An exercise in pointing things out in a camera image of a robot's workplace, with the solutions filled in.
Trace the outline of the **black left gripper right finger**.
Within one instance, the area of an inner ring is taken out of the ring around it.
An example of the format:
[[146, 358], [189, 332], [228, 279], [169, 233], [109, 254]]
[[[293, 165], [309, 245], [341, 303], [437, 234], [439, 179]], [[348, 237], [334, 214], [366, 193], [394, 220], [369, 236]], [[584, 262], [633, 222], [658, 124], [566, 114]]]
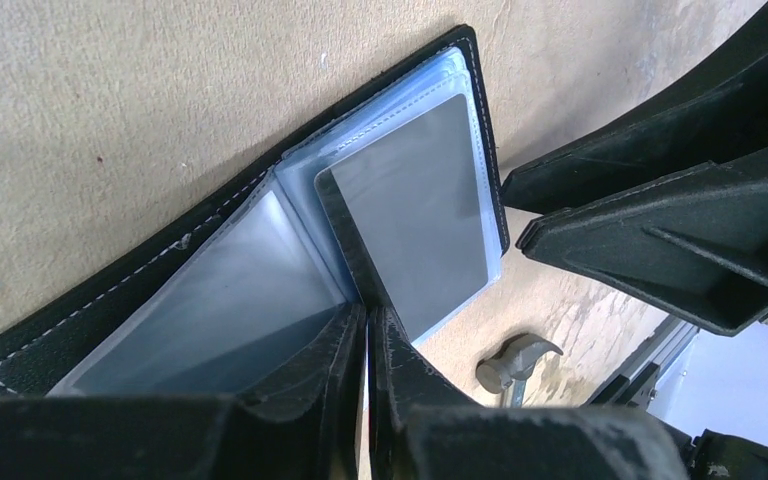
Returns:
[[369, 310], [369, 451], [375, 479], [685, 479], [666, 428], [625, 406], [493, 408]]

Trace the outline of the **black credit card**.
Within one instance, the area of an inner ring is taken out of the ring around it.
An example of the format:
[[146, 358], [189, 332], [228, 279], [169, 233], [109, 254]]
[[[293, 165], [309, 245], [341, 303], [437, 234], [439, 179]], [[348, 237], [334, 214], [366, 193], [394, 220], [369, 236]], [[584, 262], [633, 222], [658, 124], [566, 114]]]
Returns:
[[314, 180], [363, 300], [424, 341], [500, 275], [500, 240], [463, 94]]

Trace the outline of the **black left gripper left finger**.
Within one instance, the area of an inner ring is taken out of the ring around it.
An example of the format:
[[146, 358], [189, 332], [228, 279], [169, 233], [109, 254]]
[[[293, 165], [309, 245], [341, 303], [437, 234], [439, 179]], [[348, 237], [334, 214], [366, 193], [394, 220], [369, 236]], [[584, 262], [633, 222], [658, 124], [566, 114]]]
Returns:
[[237, 395], [0, 401], [0, 479], [354, 479], [366, 311]]

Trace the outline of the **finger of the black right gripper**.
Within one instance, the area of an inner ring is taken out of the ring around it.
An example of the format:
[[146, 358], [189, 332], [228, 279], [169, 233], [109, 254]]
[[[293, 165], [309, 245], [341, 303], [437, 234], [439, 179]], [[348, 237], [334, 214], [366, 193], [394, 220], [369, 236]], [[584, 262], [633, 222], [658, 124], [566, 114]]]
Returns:
[[549, 214], [744, 157], [768, 171], [768, 2], [651, 99], [514, 169], [502, 198], [508, 207]]
[[733, 336], [768, 319], [768, 147], [539, 217], [517, 246]]

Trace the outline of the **black card holder wallet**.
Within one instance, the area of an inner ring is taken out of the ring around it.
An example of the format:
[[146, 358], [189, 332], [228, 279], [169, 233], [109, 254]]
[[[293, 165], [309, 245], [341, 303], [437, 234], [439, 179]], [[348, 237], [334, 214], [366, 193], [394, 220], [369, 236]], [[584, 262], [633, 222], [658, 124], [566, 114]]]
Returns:
[[330, 105], [136, 248], [0, 334], [0, 398], [42, 396], [155, 294], [247, 200], [282, 155], [449, 48], [471, 75], [502, 250], [510, 236], [496, 142], [474, 28], [457, 25]]

